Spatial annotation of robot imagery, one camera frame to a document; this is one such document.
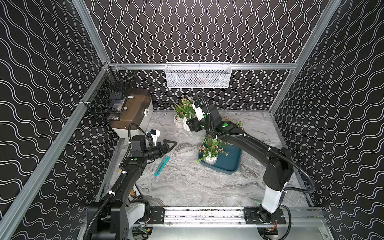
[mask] black mounting plate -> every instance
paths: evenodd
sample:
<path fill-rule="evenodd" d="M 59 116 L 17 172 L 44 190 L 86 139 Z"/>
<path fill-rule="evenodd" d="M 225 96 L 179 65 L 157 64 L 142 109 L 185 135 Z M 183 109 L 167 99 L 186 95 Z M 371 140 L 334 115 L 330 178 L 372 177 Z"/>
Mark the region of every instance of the black mounting plate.
<path fill-rule="evenodd" d="M 259 207 L 245 207 L 244 208 L 244 219 L 245 223 L 248 224 L 264 224 L 259 220 L 260 215 L 258 213 Z M 283 214 L 283 210 L 278 209 L 274 214 L 277 224 L 286 224 L 286 220 Z"/>
<path fill-rule="evenodd" d="M 151 207 L 152 219 L 148 222 L 148 224 L 163 224 L 164 213 L 165 213 L 165 209 L 162 207 Z"/>

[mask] potted plant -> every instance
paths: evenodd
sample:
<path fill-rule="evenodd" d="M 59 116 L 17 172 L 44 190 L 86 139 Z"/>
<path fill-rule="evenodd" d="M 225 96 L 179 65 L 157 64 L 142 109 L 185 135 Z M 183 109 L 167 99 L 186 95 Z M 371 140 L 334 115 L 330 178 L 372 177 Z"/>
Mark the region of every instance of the potted plant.
<path fill-rule="evenodd" d="M 183 128 L 183 121 L 184 121 L 184 114 L 183 114 L 183 111 L 178 108 L 176 105 L 175 105 L 175 110 L 176 110 L 176 114 L 173 118 L 173 121 L 174 121 L 174 124 L 175 124 L 175 127 L 177 128 Z"/>
<path fill-rule="evenodd" d="M 220 139 L 215 139 L 212 137 L 204 137 L 203 144 L 200 145 L 198 152 L 203 155 L 202 158 L 197 160 L 200 162 L 204 160 L 205 163 L 214 165 L 217 161 L 217 157 L 221 154 L 228 155 L 228 152 L 224 152 L 224 148 L 227 147 L 229 143 L 223 142 Z"/>
<path fill-rule="evenodd" d="M 182 98 L 181 103 L 175 104 L 175 111 L 183 116 L 182 128 L 190 131 L 186 121 L 196 116 L 195 109 L 192 107 L 193 100 L 191 98 Z"/>

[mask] teal box cutter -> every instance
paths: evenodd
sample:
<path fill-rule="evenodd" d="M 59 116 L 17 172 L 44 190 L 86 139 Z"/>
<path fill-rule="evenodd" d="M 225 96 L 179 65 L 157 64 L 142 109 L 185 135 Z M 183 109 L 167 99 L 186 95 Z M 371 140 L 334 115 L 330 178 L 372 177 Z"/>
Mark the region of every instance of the teal box cutter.
<path fill-rule="evenodd" d="M 170 157 L 168 156 L 164 156 L 163 160 L 161 161 L 159 167 L 157 168 L 156 172 L 155 172 L 155 176 L 159 176 L 159 174 L 161 173 L 161 171 L 163 170 L 164 166 L 167 164 L 168 160 L 169 160 Z"/>

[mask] white wire basket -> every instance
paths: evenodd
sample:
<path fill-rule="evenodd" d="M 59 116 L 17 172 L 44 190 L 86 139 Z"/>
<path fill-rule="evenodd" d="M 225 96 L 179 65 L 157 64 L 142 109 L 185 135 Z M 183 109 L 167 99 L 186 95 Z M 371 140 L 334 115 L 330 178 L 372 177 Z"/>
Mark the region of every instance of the white wire basket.
<path fill-rule="evenodd" d="M 230 63 L 166 63 L 169 88 L 227 88 Z"/>

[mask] brown lid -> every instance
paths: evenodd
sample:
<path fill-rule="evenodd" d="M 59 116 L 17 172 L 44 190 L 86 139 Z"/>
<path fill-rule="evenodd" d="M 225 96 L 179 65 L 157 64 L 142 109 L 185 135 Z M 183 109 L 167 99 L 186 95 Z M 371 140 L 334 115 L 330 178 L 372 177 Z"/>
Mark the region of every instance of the brown lid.
<path fill-rule="evenodd" d="M 131 90 L 129 96 L 133 96 L 133 98 L 127 99 L 127 102 L 122 108 L 123 111 L 120 120 L 111 122 L 111 127 L 128 129 L 132 122 L 140 125 L 143 120 L 144 111 L 152 101 L 150 92 L 147 89 L 134 88 Z"/>

